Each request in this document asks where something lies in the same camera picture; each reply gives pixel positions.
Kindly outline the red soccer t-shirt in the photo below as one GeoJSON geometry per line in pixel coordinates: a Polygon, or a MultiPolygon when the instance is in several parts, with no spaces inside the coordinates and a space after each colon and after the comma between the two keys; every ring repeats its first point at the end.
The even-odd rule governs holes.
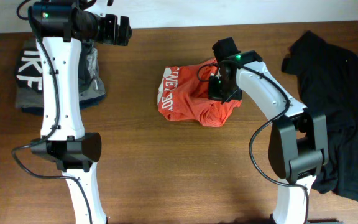
{"type": "Polygon", "coordinates": [[[240,107],[241,100],[227,103],[208,99],[205,81],[217,73],[215,59],[201,64],[166,67],[157,92],[157,109],[169,121],[193,120],[202,126],[221,127],[240,107]]]}

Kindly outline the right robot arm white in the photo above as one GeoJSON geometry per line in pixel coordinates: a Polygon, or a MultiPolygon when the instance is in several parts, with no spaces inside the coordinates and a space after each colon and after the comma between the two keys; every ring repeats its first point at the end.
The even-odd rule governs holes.
{"type": "Polygon", "coordinates": [[[241,52],[233,38],[217,41],[212,51],[217,74],[208,78],[208,98],[228,103],[246,93],[259,107],[267,122],[249,141],[253,164],[253,144],[258,134],[271,128],[268,161],[278,179],[269,177],[259,166],[257,172],[278,185],[273,223],[307,223],[310,189],[328,162],[326,117],[312,112],[287,92],[269,72],[254,50],[241,52]]]}

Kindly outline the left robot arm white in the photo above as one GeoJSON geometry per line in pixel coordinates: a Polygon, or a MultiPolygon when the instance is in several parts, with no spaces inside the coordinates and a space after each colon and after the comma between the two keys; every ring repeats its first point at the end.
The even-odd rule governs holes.
{"type": "Polygon", "coordinates": [[[39,1],[28,9],[42,63],[44,118],[31,151],[56,164],[67,182],[76,223],[105,224],[97,166],[101,135],[87,133],[80,113],[78,75],[85,44],[127,46],[129,18],[108,14],[112,0],[39,1]]]}

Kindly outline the folded grey t-shirt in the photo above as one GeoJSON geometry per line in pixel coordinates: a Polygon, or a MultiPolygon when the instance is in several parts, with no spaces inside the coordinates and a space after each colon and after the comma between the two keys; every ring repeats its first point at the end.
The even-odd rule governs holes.
{"type": "MultiPolygon", "coordinates": [[[[90,45],[94,49],[96,49],[93,43],[85,43],[85,44],[90,45]]],[[[34,38],[25,41],[22,46],[22,49],[24,47],[32,47],[32,46],[36,47],[34,38]]],[[[97,71],[98,74],[96,75],[96,78],[91,82],[89,88],[86,89],[85,91],[79,92],[79,101],[88,100],[90,98],[96,98],[102,95],[106,95],[104,83],[99,76],[98,51],[97,51],[97,71]]],[[[19,88],[16,84],[15,108],[21,110],[21,108],[41,107],[41,106],[44,107],[43,100],[44,98],[42,93],[38,94],[32,90],[19,88]]]]}

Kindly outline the folded black Nike t-shirt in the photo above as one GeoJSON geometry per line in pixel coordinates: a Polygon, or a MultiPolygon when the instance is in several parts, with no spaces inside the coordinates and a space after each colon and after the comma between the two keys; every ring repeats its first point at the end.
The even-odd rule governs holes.
{"type": "MultiPolygon", "coordinates": [[[[34,46],[24,47],[20,52],[14,70],[17,86],[41,94],[42,74],[39,51],[34,46]]],[[[79,92],[88,89],[97,74],[97,50],[84,44],[82,45],[78,69],[79,92]]]]}

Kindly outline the folded navy t-shirt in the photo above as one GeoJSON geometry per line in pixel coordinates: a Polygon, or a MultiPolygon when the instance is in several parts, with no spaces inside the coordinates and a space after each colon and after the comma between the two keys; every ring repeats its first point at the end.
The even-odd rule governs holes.
{"type": "MultiPolygon", "coordinates": [[[[105,99],[106,95],[102,95],[96,98],[90,98],[88,100],[80,101],[80,109],[86,109],[92,106],[96,106],[100,104],[105,99]]],[[[41,107],[29,107],[29,108],[21,108],[23,113],[32,114],[36,116],[43,116],[44,115],[44,108],[41,107]]]]}

